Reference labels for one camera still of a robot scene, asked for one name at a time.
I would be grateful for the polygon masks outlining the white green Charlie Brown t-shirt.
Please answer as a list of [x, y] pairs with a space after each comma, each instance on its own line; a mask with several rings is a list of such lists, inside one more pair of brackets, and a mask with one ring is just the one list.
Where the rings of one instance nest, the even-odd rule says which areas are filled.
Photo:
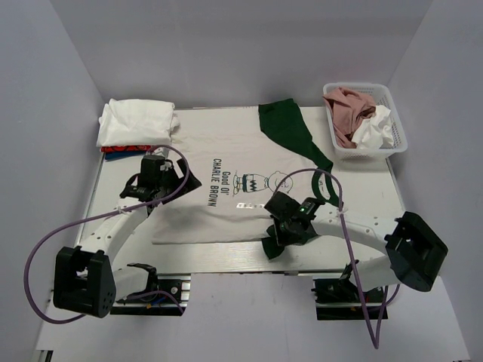
[[263, 243], [273, 192], [339, 204], [333, 164], [292, 99], [260, 105], [254, 117], [186, 122], [173, 141], [202, 186], [154, 212], [154, 245]]

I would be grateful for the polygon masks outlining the pink t-shirt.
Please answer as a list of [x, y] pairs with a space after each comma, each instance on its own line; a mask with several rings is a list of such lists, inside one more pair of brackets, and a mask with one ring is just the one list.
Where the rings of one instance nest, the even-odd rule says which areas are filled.
[[331, 112], [337, 145], [355, 149], [352, 137], [361, 123], [376, 112], [374, 98], [347, 87], [336, 87], [324, 94], [323, 99]]

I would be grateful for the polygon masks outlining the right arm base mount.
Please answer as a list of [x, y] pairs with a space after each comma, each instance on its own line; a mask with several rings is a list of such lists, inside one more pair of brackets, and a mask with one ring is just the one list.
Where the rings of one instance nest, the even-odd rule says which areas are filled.
[[[315, 311], [318, 321], [362, 321], [365, 316], [355, 287], [341, 287], [337, 278], [316, 278], [312, 293], [315, 297]], [[363, 292], [371, 321], [379, 317], [383, 302], [382, 287]]]

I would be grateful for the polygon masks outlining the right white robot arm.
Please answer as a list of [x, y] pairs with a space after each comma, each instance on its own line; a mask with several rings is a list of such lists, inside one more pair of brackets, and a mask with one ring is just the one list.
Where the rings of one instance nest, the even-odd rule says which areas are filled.
[[446, 244], [423, 218], [408, 211], [398, 218], [364, 216], [339, 211], [315, 198], [298, 203], [281, 192], [269, 199], [265, 209], [273, 220], [270, 231], [277, 247], [331, 236], [382, 254], [359, 262], [356, 271], [348, 268], [341, 276], [341, 293], [352, 301], [369, 290], [393, 284], [429, 292], [448, 254]]

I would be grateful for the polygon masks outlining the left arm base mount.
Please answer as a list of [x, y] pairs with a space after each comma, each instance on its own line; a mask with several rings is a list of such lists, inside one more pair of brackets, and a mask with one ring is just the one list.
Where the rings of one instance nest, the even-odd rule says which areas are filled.
[[181, 316], [188, 304], [190, 275], [158, 275], [160, 292], [115, 302], [110, 314], [130, 316]]

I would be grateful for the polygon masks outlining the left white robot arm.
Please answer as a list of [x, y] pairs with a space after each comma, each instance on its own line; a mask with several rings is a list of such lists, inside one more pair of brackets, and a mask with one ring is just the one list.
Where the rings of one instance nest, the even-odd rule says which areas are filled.
[[76, 247], [63, 247], [54, 269], [54, 306], [96, 318], [110, 313], [117, 301], [153, 300], [159, 294], [154, 266], [132, 262], [111, 265], [134, 231], [159, 206], [201, 186], [185, 158], [176, 162], [162, 155], [146, 155], [119, 195], [113, 212]]

